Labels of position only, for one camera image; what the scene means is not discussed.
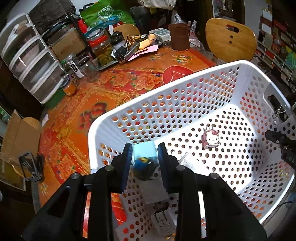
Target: white plastic basket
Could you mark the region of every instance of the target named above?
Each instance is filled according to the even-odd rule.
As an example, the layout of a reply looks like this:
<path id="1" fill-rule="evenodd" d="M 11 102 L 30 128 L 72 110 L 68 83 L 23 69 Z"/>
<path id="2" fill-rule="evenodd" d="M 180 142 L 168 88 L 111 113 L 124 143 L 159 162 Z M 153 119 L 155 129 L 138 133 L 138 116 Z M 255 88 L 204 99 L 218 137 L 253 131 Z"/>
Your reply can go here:
<path id="1" fill-rule="evenodd" d="M 284 123 L 276 118 L 275 124 L 271 116 L 274 111 L 267 101 L 271 94 L 291 115 Z M 267 141 L 264 132 L 277 130 L 293 138 L 296 123 L 291 113 L 279 89 L 252 63 L 236 61 L 205 69 L 98 117 L 89 130 L 91 171 L 110 164 L 126 142 L 151 140 L 156 146 L 164 142 L 177 159 L 188 152 L 187 165 L 199 168 L 200 174 L 218 173 L 262 223 L 294 180 L 294 170 L 281 160 L 279 145 Z M 203 128 L 212 124 L 220 131 L 221 145 L 203 150 Z M 170 196 L 168 202 L 176 211 L 178 198 Z M 121 199 L 127 221 L 115 229 L 120 241 L 163 240 L 149 221 L 149 207 L 131 173 Z"/>

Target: floral tablecloth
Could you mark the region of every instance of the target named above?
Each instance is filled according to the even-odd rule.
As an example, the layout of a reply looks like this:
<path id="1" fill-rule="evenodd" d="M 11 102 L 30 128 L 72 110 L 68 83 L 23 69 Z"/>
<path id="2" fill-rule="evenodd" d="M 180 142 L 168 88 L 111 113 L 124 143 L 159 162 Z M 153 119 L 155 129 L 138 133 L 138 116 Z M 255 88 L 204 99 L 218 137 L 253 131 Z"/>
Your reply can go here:
<path id="1" fill-rule="evenodd" d="M 160 48 L 131 62 L 101 72 L 95 83 L 82 80 L 72 97 L 65 97 L 49 111 L 39 152 L 44 154 L 45 180 L 39 184 L 41 206 L 74 172 L 90 174 L 88 130 L 100 115 L 166 83 L 214 66 L 196 50 L 175 51 Z M 90 195 L 87 198 L 84 236 Z M 112 208 L 119 224 L 126 221 L 118 194 L 112 194 Z"/>

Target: hello kitty face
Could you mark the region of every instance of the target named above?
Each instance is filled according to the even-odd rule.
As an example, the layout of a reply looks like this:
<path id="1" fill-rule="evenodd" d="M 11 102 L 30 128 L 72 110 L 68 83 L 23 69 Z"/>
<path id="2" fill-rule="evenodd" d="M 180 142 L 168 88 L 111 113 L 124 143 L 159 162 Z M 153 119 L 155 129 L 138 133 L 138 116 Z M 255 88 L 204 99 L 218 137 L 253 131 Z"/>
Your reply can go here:
<path id="1" fill-rule="evenodd" d="M 219 136 L 217 132 L 207 131 L 206 141 L 208 144 L 217 144 L 219 142 Z"/>

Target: orange jar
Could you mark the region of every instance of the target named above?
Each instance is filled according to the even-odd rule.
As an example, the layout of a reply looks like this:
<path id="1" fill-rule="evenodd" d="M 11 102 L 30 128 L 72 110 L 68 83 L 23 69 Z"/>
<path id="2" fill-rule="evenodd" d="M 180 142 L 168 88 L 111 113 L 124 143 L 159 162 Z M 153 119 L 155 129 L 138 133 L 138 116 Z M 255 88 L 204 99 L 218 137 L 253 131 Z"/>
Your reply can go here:
<path id="1" fill-rule="evenodd" d="M 76 85 L 70 80 L 70 78 L 66 78 L 62 83 L 61 88 L 66 93 L 66 95 L 71 96 L 77 90 Z"/>

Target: black bag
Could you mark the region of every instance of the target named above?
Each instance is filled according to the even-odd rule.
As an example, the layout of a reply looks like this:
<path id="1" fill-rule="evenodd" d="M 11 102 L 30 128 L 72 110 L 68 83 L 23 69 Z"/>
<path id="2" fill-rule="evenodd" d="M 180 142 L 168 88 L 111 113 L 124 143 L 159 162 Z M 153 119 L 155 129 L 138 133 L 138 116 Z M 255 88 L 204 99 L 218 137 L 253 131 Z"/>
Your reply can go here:
<path id="1" fill-rule="evenodd" d="M 68 12 L 76 12 L 70 0 L 41 0 L 29 16 L 41 35 Z"/>

